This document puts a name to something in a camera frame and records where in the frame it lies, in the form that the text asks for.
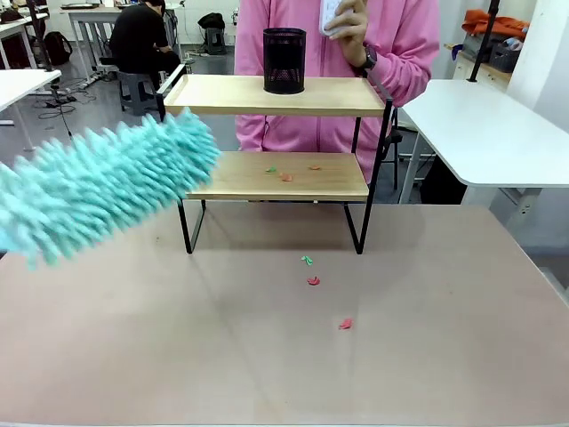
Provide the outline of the person's left hand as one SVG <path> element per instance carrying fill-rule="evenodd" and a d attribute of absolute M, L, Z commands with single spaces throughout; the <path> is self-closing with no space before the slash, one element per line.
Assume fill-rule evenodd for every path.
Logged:
<path fill-rule="evenodd" d="M 365 0 L 343 0 L 336 8 L 334 18 L 325 27 L 332 33 L 331 39 L 339 43 L 346 61 L 354 68 L 361 68 L 366 62 L 366 6 Z"/>

